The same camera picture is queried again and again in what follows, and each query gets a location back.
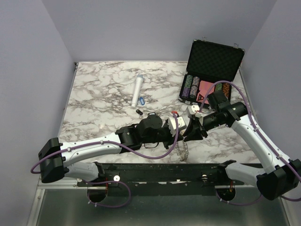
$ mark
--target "key tag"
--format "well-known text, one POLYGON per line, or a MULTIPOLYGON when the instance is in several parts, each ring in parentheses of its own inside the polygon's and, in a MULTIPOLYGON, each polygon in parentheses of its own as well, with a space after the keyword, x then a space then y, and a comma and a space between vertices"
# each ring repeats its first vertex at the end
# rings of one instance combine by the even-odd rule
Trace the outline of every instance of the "key tag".
POLYGON ((145 101, 144 101, 143 97, 140 97, 139 100, 140 100, 140 103, 142 106, 145 105, 145 101))

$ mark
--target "marble tabletop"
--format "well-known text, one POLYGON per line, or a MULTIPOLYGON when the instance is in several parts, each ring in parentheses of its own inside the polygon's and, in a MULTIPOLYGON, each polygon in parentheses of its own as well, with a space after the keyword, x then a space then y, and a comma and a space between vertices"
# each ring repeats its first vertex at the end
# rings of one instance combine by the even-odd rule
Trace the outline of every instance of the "marble tabletop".
MULTIPOLYGON (((60 142, 76 142, 97 138, 117 129, 139 123, 139 115, 130 107, 135 78, 144 76, 140 96, 146 104, 140 106, 144 117, 156 112, 163 120, 177 111, 188 122, 186 104, 178 100, 187 62, 111 61, 79 63, 60 133, 60 142)), ((240 73, 234 83, 244 86, 240 73)), ((242 101, 232 89, 231 102, 242 101)), ((163 144, 139 152, 159 156, 166 152, 163 144)), ((241 163, 258 162, 245 141, 231 128, 221 126, 208 132, 201 141, 178 142, 170 155, 159 160, 145 159, 133 153, 99 156, 86 162, 114 163, 220 163, 226 160, 241 163)))

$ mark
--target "white wall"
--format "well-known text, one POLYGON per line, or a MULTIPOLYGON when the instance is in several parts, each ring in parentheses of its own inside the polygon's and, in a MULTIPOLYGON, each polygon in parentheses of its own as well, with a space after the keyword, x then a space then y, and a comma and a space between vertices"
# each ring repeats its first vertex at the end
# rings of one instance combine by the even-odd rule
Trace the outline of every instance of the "white wall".
POLYGON ((76 61, 188 60, 192 41, 248 49, 276 0, 42 0, 76 61))
POLYGON ((26 225, 38 152, 56 137, 74 64, 40 0, 0 1, 0 225, 26 225))
MULTIPOLYGON (((300 0, 278 0, 243 61, 259 123, 292 159, 301 159, 300 12, 300 0)), ((292 205, 300 214, 301 203, 292 205)))

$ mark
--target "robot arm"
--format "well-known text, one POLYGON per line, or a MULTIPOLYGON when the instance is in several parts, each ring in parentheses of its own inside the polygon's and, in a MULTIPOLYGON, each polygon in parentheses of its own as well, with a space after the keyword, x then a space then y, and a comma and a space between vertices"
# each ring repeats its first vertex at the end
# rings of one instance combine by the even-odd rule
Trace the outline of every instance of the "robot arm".
POLYGON ((263 134, 272 147, 277 150, 279 156, 287 161, 300 175, 301 162, 297 159, 292 161, 284 154, 262 131, 253 118, 257 128, 252 127, 252 123, 247 114, 246 106, 240 102, 233 105, 227 100, 222 91, 216 91, 208 96, 210 106, 216 111, 213 114, 203 117, 199 113, 197 105, 189 106, 187 113, 191 118, 187 128, 188 134, 184 133, 184 140, 202 139, 207 136, 206 131, 226 124, 236 131, 249 145, 255 153, 263 169, 242 165, 235 161, 227 161, 219 166, 225 180, 239 180, 244 183, 258 187, 261 194, 273 200, 280 195, 295 188, 299 181, 293 172, 272 152, 256 130, 263 134))
MULTIPOLYGON (((186 128, 182 117, 177 117, 177 121, 179 131, 186 128)), ((125 147, 135 151, 139 150, 142 144, 163 142, 164 147, 168 149, 176 137, 175 118, 170 117, 163 126, 162 124, 160 117, 152 113, 139 124, 122 127, 115 133, 103 137, 73 143, 59 143, 57 137, 52 138, 39 152, 40 160, 59 150, 67 151, 51 156, 40 164, 42 183, 55 182, 65 176, 93 181, 103 173, 101 167, 95 163, 80 161, 101 155, 128 152, 125 147)), ((183 140, 183 137, 178 135, 177 141, 180 140, 183 140)))
MULTIPOLYGON (((293 172, 278 159, 252 127, 243 103, 238 102, 231 105, 221 90, 210 94, 208 101, 215 113, 203 117, 197 105, 189 106, 187 114, 190 123, 184 134, 178 136, 177 141, 202 140, 203 137, 207 137, 207 131, 226 124, 246 141, 263 166, 263 169, 259 169, 235 161, 227 161, 217 168, 220 184, 227 184, 230 180, 239 180, 258 187, 261 194, 269 200, 279 197, 298 185, 299 181, 293 172)), ((177 120, 179 131, 185 129, 183 118, 177 117, 177 120)), ((103 174, 99 165, 79 161, 128 151, 116 144, 104 144, 106 141, 122 144, 132 150, 139 150, 142 144, 163 142, 167 149, 175 139, 175 119, 171 117, 163 126, 162 124, 162 120, 156 114, 149 114, 139 124, 122 127, 115 133, 104 137, 77 143, 59 143, 58 138, 50 139, 39 153, 40 160, 61 149, 68 151, 54 155, 40 164, 42 182, 54 182, 64 176, 81 178, 85 181, 98 179, 103 174)), ((292 161, 267 137, 261 128, 257 127, 256 129, 260 130, 271 145, 278 150, 282 158, 289 162, 300 175, 301 162, 298 159, 292 161)))

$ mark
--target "purple cable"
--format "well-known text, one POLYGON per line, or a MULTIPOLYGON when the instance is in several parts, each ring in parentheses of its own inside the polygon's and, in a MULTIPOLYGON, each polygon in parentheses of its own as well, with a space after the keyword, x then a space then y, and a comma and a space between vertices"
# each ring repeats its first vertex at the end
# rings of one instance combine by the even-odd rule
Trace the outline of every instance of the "purple cable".
POLYGON ((90 194, 87 193, 87 197, 89 199, 88 204, 92 203, 94 205, 96 204, 97 206, 102 206, 102 207, 107 207, 107 208, 120 208, 120 207, 123 207, 123 206, 129 204, 129 202, 131 201, 131 190, 130 190, 130 188, 125 183, 123 183, 121 181, 114 181, 114 180, 109 180, 109 181, 104 181, 104 182, 87 182, 85 180, 83 180, 83 181, 85 183, 87 183, 87 184, 90 184, 90 185, 103 185, 103 184, 107 184, 107 183, 119 183, 119 184, 122 184, 123 186, 125 186, 127 188, 127 191, 128 191, 128 199, 127 199, 127 201, 125 203, 123 203, 121 205, 110 206, 110 205, 99 204, 97 202, 92 202, 90 200, 90 196, 89 196, 90 194))
MULTIPOLYGON (((230 82, 230 81, 217 81, 215 82, 214 84, 211 85, 211 87, 208 89, 208 91, 206 92, 206 95, 204 96, 204 100, 199 108, 199 112, 201 112, 204 104, 205 104, 205 101, 207 100, 207 96, 210 92, 210 90, 218 83, 228 83, 230 85, 232 85, 233 87, 235 87, 237 89, 237 91, 240 93, 241 97, 243 98, 244 102, 245 102, 245 105, 246 105, 246 109, 248 111, 248 116, 249 116, 249 119, 251 121, 251 124, 253 126, 253 128, 255 129, 256 128, 256 124, 255 122, 253 121, 253 118, 252 118, 252 114, 251 114, 251 109, 248 105, 248 102, 247 102, 247 99, 245 97, 245 95, 242 93, 242 91, 238 88, 238 86, 236 86, 234 83, 230 82)), ((300 175, 297 173, 297 171, 284 159, 282 158, 281 156, 279 156, 279 153, 276 151, 276 149, 269 143, 269 141, 264 137, 264 135, 259 131, 259 129, 256 129, 255 130, 258 135, 261 137, 261 139, 263 139, 263 141, 265 142, 265 144, 272 150, 272 152, 293 172, 293 174, 297 177, 297 179, 301 182, 301 177, 300 175)), ((299 202, 301 201, 301 198, 298 198, 298 199, 291 199, 291 198, 287 198, 287 197, 284 197, 284 196, 280 196, 281 198, 283 199, 286 199, 288 201, 292 201, 292 202, 299 202)))
POLYGON ((235 203, 235 202, 229 202, 229 201, 226 201, 226 200, 223 200, 217 193, 217 191, 215 191, 215 194, 217 196, 217 198, 223 202, 223 203, 226 203, 226 204, 229 204, 229 205, 233 205, 233 206, 250 206, 250 205, 253 205, 255 203, 258 203, 262 198, 262 194, 260 194, 259 198, 254 200, 253 202, 249 202, 249 203, 235 203))
MULTIPOLYGON (((173 113, 173 116, 174 116, 174 119, 175 119, 175 137, 174 137, 174 143, 173 145, 171 146, 171 148, 168 150, 168 152, 166 152, 164 155, 161 155, 161 156, 158 156, 158 157, 151 157, 151 156, 147 156, 147 155, 144 155, 144 154, 141 154, 139 152, 136 152, 134 150, 132 150, 131 148, 123 145, 123 144, 120 144, 120 143, 117 143, 117 142, 114 142, 114 141, 103 141, 103 144, 113 144, 113 145, 118 145, 119 147, 122 147, 122 148, 125 148, 127 149, 128 151, 136 154, 136 155, 139 155, 143 158, 146 158, 146 159, 162 159, 164 158, 165 156, 169 155, 172 150, 174 149, 175 145, 177 144, 177 141, 178 141, 178 137, 179 137, 179 125, 178 125, 178 119, 177 119, 177 115, 175 113, 173 113)), ((87 144, 83 144, 83 145, 77 145, 77 146, 74 146, 74 147, 71 147, 70 149, 71 150, 74 150, 74 149, 77 149, 77 148, 81 148, 81 147, 86 147, 86 146, 90 146, 90 145, 99 145, 101 144, 100 141, 96 141, 96 142, 92 142, 92 143, 87 143, 87 144)), ((38 161, 36 164, 34 164, 34 166, 31 168, 30 172, 33 173, 33 174, 39 174, 41 172, 37 172, 37 171, 33 171, 38 165, 40 165, 43 161, 45 161, 46 159, 56 155, 56 154, 60 154, 60 153, 63 153, 63 152, 67 152, 68 149, 63 149, 63 150, 60 150, 60 151, 57 151, 57 152, 54 152, 50 155, 47 155, 46 157, 42 158, 40 161, 38 161)))

